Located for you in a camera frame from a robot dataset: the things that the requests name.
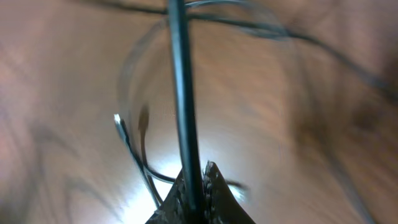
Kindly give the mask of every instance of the wire tip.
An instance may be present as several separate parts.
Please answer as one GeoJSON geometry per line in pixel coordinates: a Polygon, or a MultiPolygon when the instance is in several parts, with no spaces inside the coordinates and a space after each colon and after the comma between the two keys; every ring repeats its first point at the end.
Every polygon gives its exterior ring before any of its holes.
{"type": "Polygon", "coordinates": [[[120,123],[120,120],[121,120],[119,114],[114,114],[113,117],[114,117],[114,122],[115,122],[116,124],[119,124],[119,123],[120,123]]]}

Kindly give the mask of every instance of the thin wire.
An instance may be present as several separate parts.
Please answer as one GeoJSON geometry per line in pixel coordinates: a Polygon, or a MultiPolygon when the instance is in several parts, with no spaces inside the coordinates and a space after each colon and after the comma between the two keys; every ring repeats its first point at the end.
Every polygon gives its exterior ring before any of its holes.
{"type": "MultiPolygon", "coordinates": [[[[104,1],[104,0],[97,0],[97,1],[95,1],[95,0],[89,0],[89,1],[72,0],[72,1],[90,3],[90,4],[94,4],[95,6],[110,7],[112,9],[117,9],[117,10],[125,11],[125,12],[144,12],[144,13],[149,13],[149,14],[160,14],[160,15],[167,15],[167,13],[168,13],[166,8],[144,6],[141,4],[134,4],[134,3],[109,2],[109,1],[104,1]]],[[[329,52],[330,54],[335,56],[338,60],[343,62],[350,69],[353,69],[355,71],[355,74],[357,74],[357,76],[363,82],[365,82],[367,85],[372,86],[373,88],[379,90],[381,93],[386,94],[393,101],[398,101],[398,91],[396,90],[396,88],[393,85],[389,84],[388,82],[383,81],[377,75],[365,70],[363,67],[360,67],[358,64],[354,63],[348,57],[344,56],[343,54],[339,53],[338,51],[336,51],[335,49],[333,49],[326,43],[323,43],[322,41],[320,41],[314,37],[310,37],[305,34],[299,34],[296,32],[292,32],[288,29],[285,29],[285,31],[286,31],[286,32],[284,32],[285,34],[281,34],[281,31],[278,31],[276,26],[273,26],[270,24],[239,21],[239,20],[234,20],[234,19],[228,19],[225,17],[220,17],[220,16],[217,16],[214,14],[189,13],[189,14],[187,14],[187,16],[189,19],[217,22],[217,23],[237,26],[240,28],[249,28],[246,30],[246,33],[249,35],[256,36],[256,37],[280,40],[281,38],[285,37],[284,35],[288,35],[292,38],[301,39],[301,40],[310,42],[311,44],[317,45],[317,46],[321,47],[322,49],[326,50],[327,52],[329,52]],[[275,33],[270,33],[270,34],[261,33],[261,32],[259,32],[259,30],[266,30],[268,32],[275,32],[275,33]]]]}
{"type": "Polygon", "coordinates": [[[143,162],[141,161],[140,157],[138,156],[138,153],[135,150],[134,145],[131,144],[132,142],[134,143],[134,141],[132,139],[130,139],[130,137],[129,137],[129,133],[127,131],[126,124],[125,124],[124,120],[121,119],[118,114],[115,114],[114,115],[114,123],[116,125],[116,130],[118,131],[119,137],[121,138],[123,143],[126,145],[126,147],[129,149],[129,152],[131,153],[131,156],[132,156],[134,162],[136,162],[136,165],[138,166],[138,169],[141,173],[142,178],[144,178],[144,183],[145,183],[146,187],[148,188],[150,195],[152,196],[152,199],[155,203],[156,208],[159,209],[160,204],[162,203],[162,199],[159,196],[156,188],[153,188],[151,186],[147,176],[145,175],[143,162]]]}
{"type": "MultiPolygon", "coordinates": [[[[187,3],[187,7],[199,7],[199,6],[205,6],[205,5],[210,5],[210,4],[239,4],[240,6],[248,6],[247,1],[238,1],[238,0],[205,0],[205,1],[197,1],[197,2],[189,2],[187,3]]],[[[108,6],[112,6],[113,8],[118,8],[118,9],[123,9],[123,10],[133,10],[133,11],[141,11],[141,12],[148,12],[148,13],[156,13],[156,14],[167,14],[166,9],[155,9],[155,8],[146,8],[144,6],[137,7],[137,6],[132,6],[132,5],[120,5],[115,2],[112,2],[112,4],[108,4],[108,6]]],[[[378,90],[381,90],[383,92],[388,92],[390,96],[393,97],[393,99],[398,99],[398,94],[393,92],[393,88],[389,86],[388,83],[383,82],[381,79],[377,78],[376,76],[370,74],[369,72],[365,71],[365,69],[361,68],[360,66],[356,65],[353,63],[350,59],[345,57],[343,54],[337,52],[327,44],[324,44],[323,42],[313,38],[309,37],[307,35],[302,35],[302,34],[297,34],[294,32],[291,32],[287,29],[285,29],[279,21],[273,16],[273,14],[265,9],[262,8],[261,10],[264,10],[263,13],[266,13],[268,16],[271,15],[271,17],[274,19],[274,22],[276,22],[275,25],[270,25],[266,23],[254,23],[254,22],[246,22],[246,21],[234,21],[228,18],[223,18],[220,16],[212,15],[212,14],[194,14],[191,13],[189,14],[190,19],[200,19],[200,20],[205,20],[205,21],[212,21],[212,22],[220,22],[224,24],[229,24],[229,25],[234,25],[234,26],[239,26],[239,27],[244,27],[246,28],[244,31],[247,32],[250,35],[254,35],[256,37],[262,37],[266,39],[286,39],[289,37],[292,38],[298,38],[302,40],[306,40],[310,43],[313,43],[315,45],[320,46],[321,48],[325,49],[329,53],[331,53],[333,56],[335,56],[338,60],[342,61],[344,64],[349,66],[351,69],[353,69],[357,75],[359,75],[360,79],[362,79],[365,83],[368,85],[373,86],[374,88],[377,88],[378,90]],[[260,33],[259,30],[267,30],[271,33],[260,33]]],[[[127,76],[127,79],[129,80],[131,76],[132,70],[134,69],[135,63],[139,60],[139,57],[141,54],[145,51],[146,47],[148,46],[148,43],[152,41],[154,38],[154,34],[157,33],[160,29],[164,28],[164,25],[167,25],[167,20],[161,20],[160,22],[156,23],[150,31],[138,41],[137,48],[134,48],[132,52],[129,54],[125,66],[122,69],[121,77],[119,80],[122,80],[127,76]]],[[[299,63],[299,55],[297,49],[295,49],[294,44],[292,43],[291,40],[289,40],[289,46],[292,47],[294,54],[297,56],[297,63],[299,63]]],[[[302,78],[305,80],[305,85],[306,89],[309,91],[309,95],[311,95],[311,102],[312,102],[312,108],[316,110],[316,114],[318,115],[319,118],[321,118],[320,123],[326,122],[326,119],[324,118],[323,113],[319,110],[320,107],[318,107],[319,102],[317,101],[315,94],[313,93],[313,87],[311,84],[309,84],[307,78],[303,73],[305,73],[305,69],[301,68],[301,71],[299,73],[302,74],[302,78]]],[[[119,93],[126,93],[125,88],[121,88],[121,92],[119,93]]],[[[363,217],[363,219],[366,221],[366,223],[373,224],[376,223],[372,217],[372,215],[369,213],[367,210],[366,206],[364,205],[362,198],[359,196],[358,191],[355,189],[354,184],[352,183],[352,180],[350,179],[349,175],[347,174],[347,171],[344,169],[343,165],[341,162],[336,158],[334,154],[331,153],[330,150],[327,148],[330,147],[329,145],[329,140],[326,136],[326,131],[320,131],[318,133],[318,139],[323,143],[323,151],[325,153],[326,158],[331,164],[332,168],[332,173],[333,175],[338,179],[339,183],[342,185],[342,188],[349,198],[350,202],[353,204],[353,207],[357,209],[358,213],[363,217]]],[[[156,171],[150,169],[147,166],[143,166],[143,169],[145,170],[145,173],[150,175],[151,177],[154,177],[158,180],[168,182],[168,183],[173,183],[175,179],[171,177],[166,177],[162,174],[157,173],[156,171]]]]}

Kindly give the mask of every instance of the wooden surface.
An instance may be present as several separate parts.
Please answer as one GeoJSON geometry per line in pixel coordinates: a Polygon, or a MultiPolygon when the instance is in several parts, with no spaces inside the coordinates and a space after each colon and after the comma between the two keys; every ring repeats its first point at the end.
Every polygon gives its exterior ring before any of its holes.
{"type": "MultiPolygon", "coordinates": [[[[262,3],[368,70],[396,76],[394,1],[262,3]]],[[[152,215],[113,114],[124,58],[158,19],[68,1],[0,1],[0,223],[144,223],[152,215]]],[[[322,50],[297,44],[333,150],[379,223],[397,223],[396,106],[322,50]]],[[[192,45],[202,167],[215,161],[250,188],[240,203],[257,223],[363,223],[312,144],[316,118],[302,92],[291,94],[303,88],[291,82],[283,43],[194,22],[192,45]]],[[[137,67],[129,107],[136,139],[148,108],[148,163],[176,176],[169,53],[162,32],[137,67]]],[[[171,185],[155,184],[164,198],[171,185]]]]}

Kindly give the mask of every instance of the black wire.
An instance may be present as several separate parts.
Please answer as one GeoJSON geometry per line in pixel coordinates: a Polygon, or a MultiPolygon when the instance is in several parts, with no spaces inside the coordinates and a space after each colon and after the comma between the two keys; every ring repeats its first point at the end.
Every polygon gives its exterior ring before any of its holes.
{"type": "MultiPolygon", "coordinates": [[[[127,11],[127,12],[144,12],[144,13],[149,13],[149,14],[160,14],[160,15],[167,15],[168,10],[166,8],[161,8],[161,7],[153,7],[153,6],[143,6],[140,4],[134,4],[134,3],[121,3],[121,2],[109,2],[109,1],[104,1],[104,0],[72,0],[76,2],[84,2],[84,3],[90,3],[94,4],[96,6],[104,6],[104,7],[110,7],[113,9],[118,9],[121,11],[127,11]]],[[[244,28],[250,28],[251,30],[248,32],[248,34],[256,36],[256,37],[262,37],[262,38],[267,38],[267,39],[275,39],[279,40],[280,38],[285,37],[281,31],[278,29],[278,27],[271,25],[271,24],[266,24],[266,23],[256,23],[256,22],[248,22],[248,21],[239,21],[239,20],[233,20],[233,19],[228,19],[225,17],[220,17],[214,14],[205,14],[205,13],[189,13],[187,14],[189,19],[196,19],[196,20],[202,20],[202,21],[209,21],[209,22],[217,22],[217,23],[222,23],[222,24],[227,24],[227,25],[232,25],[232,26],[237,26],[237,27],[244,27],[244,28]],[[267,30],[274,32],[273,34],[260,34],[256,32],[254,29],[258,30],[267,30]]],[[[374,87],[375,89],[381,91],[385,95],[387,95],[389,98],[391,98],[394,101],[398,101],[398,91],[396,88],[394,88],[392,85],[388,84],[387,82],[384,82],[382,79],[378,78],[377,75],[366,71],[364,68],[360,67],[356,63],[352,62],[349,58],[345,57],[343,54],[339,53],[326,43],[321,42],[320,40],[310,37],[308,35],[304,34],[299,34],[296,32],[292,32],[288,29],[286,29],[286,34],[292,38],[296,39],[301,39],[307,42],[310,42],[311,44],[317,45],[321,47],[322,49],[326,50],[333,56],[335,56],[339,61],[343,62],[345,65],[349,66],[349,68],[353,69],[355,71],[355,74],[358,75],[358,77],[365,82],[367,85],[374,87]]]]}
{"type": "Polygon", "coordinates": [[[174,96],[178,145],[185,195],[190,217],[205,221],[205,193],[200,169],[193,71],[186,6],[183,0],[168,0],[171,53],[174,69],[174,96]]]}
{"type": "MultiPolygon", "coordinates": [[[[232,3],[230,4],[236,4],[236,0],[232,0],[232,3]]],[[[200,6],[204,6],[204,5],[208,5],[211,4],[212,2],[208,1],[208,2],[203,2],[201,4],[191,4],[188,3],[187,7],[200,7],[200,6]]],[[[155,10],[155,9],[151,9],[151,10],[145,10],[146,12],[150,11],[150,12],[154,12],[154,11],[159,11],[159,10],[155,10]]],[[[122,68],[122,72],[120,74],[119,77],[119,81],[118,81],[118,101],[119,104],[122,106],[121,110],[124,114],[129,114],[128,112],[128,108],[125,107],[125,105],[127,105],[127,93],[128,93],[128,87],[129,87],[129,83],[131,82],[131,74],[132,71],[135,68],[135,65],[137,64],[137,62],[139,61],[141,55],[145,52],[146,48],[149,46],[149,43],[154,39],[154,37],[156,36],[156,34],[162,30],[166,25],[168,25],[168,20],[167,19],[162,19],[159,22],[157,22],[156,24],[154,24],[149,31],[142,36],[138,41],[137,44],[134,45],[134,48],[130,51],[129,55],[127,56],[126,61],[124,62],[123,68],[122,68]]],[[[133,139],[130,140],[132,142],[132,145],[135,146],[135,142],[133,141],[133,139]]],[[[135,161],[138,161],[140,158],[138,157],[134,157],[133,158],[135,161]]],[[[150,175],[151,177],[156,178],[157,180],[166,182],[166,183],[174,183],[175,179],[171,178],[171,177],[167,177],[164,176],[154,170],[152,170],[151,168],[149,168],[147,166],[147,164],[143,164],[143,169],[145,170],[145,173],[150,175]]],[[[232,180],[226,180],[226,183],[229,186],[235,186],[237,188],[240,188],[241,190],[245,191],[248,188],[242,184],[238,184],[235,181],[232,180]]]]}
{"type": "MultiPolygon", "coordinates": [[[[89,1],[89,2],[95,3],[95,4],[100,4],[103,6],[110,6],[112,8],[121,9],[123,11],[140,11],[140,12],[162,14],[162,15],[168,14],[168,11],[166,9],[158,8],[158,7],[147,7],[147,6],[137,5],[137,4],[120,4],[118,2],[106,2],[106,1],[89,1]]],[[[206,1],[189,2],[189,3],[187,3],[187,7],[195,7],[195,6],[201,6],[201,5],[207,5],[207,4],[220,4],[220,3],[221,4],[242,4],[243,5],[248,2],[247,1],[237,1],[237,0],[214,0],[214,1],[206,0],[206,1]]],[[[249,29],[245,30],[248,34],[256,36],[256,37],[266,38],[266,39],[283,40],[285,38],[291,37],[291,38],[305,40],[305,41],[315,44],[315,45],[323,48],[327,52],[331,53],[338,60],[343,62],[345,65],[349,66],[349,68],[353,69],[356,72],[356,74],[358,75],[358,77],[362,81],[367,83],[368,85],[373,86],[374,88],[380,90],[383,93],[387,93],[394,100],[398,100],[398,93],[394,90],[393,87],[390,86],[390,84],[382,81],[377,76],[366,71],[365,69],[363,69],[359,65],[355,64],[347,57],[345,57],[343,54],[339,53],[335,49],[331,48],[327,44],[321,42],[320,40],[318,40],[314,37],[310,37],[307,35],[298,34],[298,33],[289,31],[289,30],[285,29],[283,26],[281,26],[280,24],[275,26],[275,25],[266,24],[266,23],[231,20],[231,19],[220,17],[217,15],[204,14],[204,13],[190,13],[190,14],[188,14],[188,18],[189,19],[198,19],[198,20],[203,20],[203,21],[219,22],[222,24],[229,24],[229,25],[233,25],[233,26],[249,28],[249,29]],[[267,30],[269,32],[267,32],[265,34],[260,33],[261,30],[267,30]]],[[[153,27],[151,29],[152,33],[155,33],[154,30],[156,30],[156,29],[157,29],[156,27],[153,27]]],[[[311,84],[309,84],[308,80],[305,77],[304,77],[304,80],[305,80],[306,88],[310,92],[309,94],[310,95],[312,94],[312,96],[311,96],[312,108],[316,110],[316,114],[321,118],[320,123],[324,123],[326,121],[326,119],[323,117],[322,112],[319,109],[317,109],[317,108],[319,108],[318,101],[316,100],[316,98],[312,92],[312,86],[311,86],[311,84]]],[[[326,131],[320,131],[318,133],[318,138],[323,143],[323,150],[325,153],[324,155],[331,165],[331,168],[332,168],[331,171],[332,171],[333,175],[338,179],[339,183],[343,186],[343,190],[344,190],[345,194],[347,195],[347,197],[349,198],[351,204],[353,205],[353,207],[355,207],[355,209],[357,209],[358,213],[363,217],[363,219],[366,221],[366,223],[368,223],[368,224],[376,223],[373,219],[373,216],[369,213],[364,202],[362,201],[362,198],[359,196],[358,191],[355,189],[354,184],[352,183],[352,180],[350,179],[349,175],[347,174],[347,171],[344,169],[343,165],[336,158],[336,156],[334,154],[332,154],[330,150],[327,149],[330,146],[329,146],[329,140],[326,137],[325,132],[326,131]]],[[[133,153],[132,153],[132,155],[133,155],[135,162],[139,165],[141,159],[139,157],[136,158],[133,153]]],[[[147,182],[146,174],[150,175],[158,180],[168,182],[168,183],[173,183],[175,181],[175,179],[173,179],[171,177],[166,177],[162,174],[159,174],[156,171],[150,169],[149,167],[147,167],[145,165],[139,165],[139,167],[140,167],[140,171],[142,173],[144,172],[143,175],[144,175],[146,182],[147,182]]],[[[156,191],[156,189],[151,189],[151,187],[148,187],[148,188],[149,188],[150,192],[152,193],[152,197],[155,198],[154,192],[156,191]]]]}
{"type": "Polygon", "coordinates": [[[134,150],[134,148],[131,145],[131,140],[129,137],[129,133],[127,131],[127,127],[126,124],[124,122],[123,119],[120,118],[120,116],[118,114],[114,115],[114,122],[116,125],[116,129],[118,130],[119,133],[119,137],[121,138],[121,140],[123,141],[123,143],[126,145],[126,147],[129,149],[129,152],[131,153],[132,158],[134,159],[134,162],[136,162],[138,169],[141,173],[142,178],[144,178],[144,183],[146,185],[146,187],[149,190],[150,195],[152,196],[152,199],[154,200],[154,203],[156,205],[156,208],[160,207],[161,204],[161,197],[159,196],[158,192],[156,189],[154,189],[151,184],[149,183],[146,173],[144,171],[144,164],[141,161],[140,157],[138,156],[138,153],[136,150],[134,150]]]}

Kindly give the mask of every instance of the brown wooden surface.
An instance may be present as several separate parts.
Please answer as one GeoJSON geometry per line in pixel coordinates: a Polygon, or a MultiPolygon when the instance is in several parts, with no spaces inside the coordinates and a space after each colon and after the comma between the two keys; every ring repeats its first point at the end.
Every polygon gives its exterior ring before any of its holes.
{"type": "MultiPolygon", "coordinates": [[[[368,70],[396,75],[395,1],[262,2],[284,24],[368,70]]],[[[123,60],[158,19],[68,1],[0,1],[0,223],[144,223],[152,215],[113,114],[123,60]]],[[[140,139],[139,114],[148,106],[148,163],[176,176],[167,41],[161,33],[143,57],[130,107],[140,139]]],[[[294,70],[284,70],[282,44],[204,22],[192,24],[192,44],[202,166],[215,161],[225,178],[250,188],[241,205],[253,220],[362,223],[310,144],[316,118],[300,93],[289,94],[300,84],[289,81],[294,70]]],[[[396,106],[322,50],[297,44],[328,115],[333,149],[380,223],[397,223],[396,106]]],[[[164,198],[170,185],[156,185],[164,198]]]]}

